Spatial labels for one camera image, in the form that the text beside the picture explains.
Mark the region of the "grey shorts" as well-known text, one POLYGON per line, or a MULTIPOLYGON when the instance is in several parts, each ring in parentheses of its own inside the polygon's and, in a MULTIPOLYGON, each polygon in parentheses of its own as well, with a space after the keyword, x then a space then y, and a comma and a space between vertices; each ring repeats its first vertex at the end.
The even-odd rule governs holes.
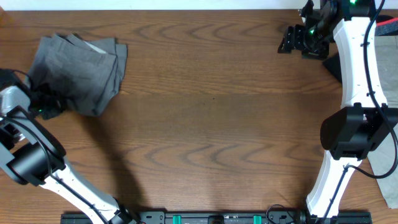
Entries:
POLYGON ((119 93, 127 45, 115 38, 86 41, 74 34, 42 37, 29 76, 33 90, 57 94, 85 116, 101 116, 119 93))

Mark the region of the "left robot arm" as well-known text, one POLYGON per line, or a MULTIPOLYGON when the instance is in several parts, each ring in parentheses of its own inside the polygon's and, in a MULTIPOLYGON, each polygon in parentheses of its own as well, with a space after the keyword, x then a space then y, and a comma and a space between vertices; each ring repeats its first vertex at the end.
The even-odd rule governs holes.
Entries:
POLYGON ((21 185, 58 194, 92 223, 139 223, 114 197, 81 176, 60 142, 35 120, 32 94, 13 70, 1 70, 1 169, 21 185))

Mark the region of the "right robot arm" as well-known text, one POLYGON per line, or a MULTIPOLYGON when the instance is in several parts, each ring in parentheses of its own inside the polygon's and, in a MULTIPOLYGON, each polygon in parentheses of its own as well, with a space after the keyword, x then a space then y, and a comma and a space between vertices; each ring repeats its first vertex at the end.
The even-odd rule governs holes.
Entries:
POLYGON ((305 210, 268 210, 270 223, 371 223, 368 212, 342 212, 340 200, 354 172, 370 152, 390 136, 396 138, 397 109, 388 105, 376 62, 374 38, 382 6, 374 1, 307 1, 303 24, 287 28, 278 53, 301 51, 303 57, 329 61, 329 46, 338 48, 343 94, 340 109, 322 122, 324 156, 305 200, 305 210))

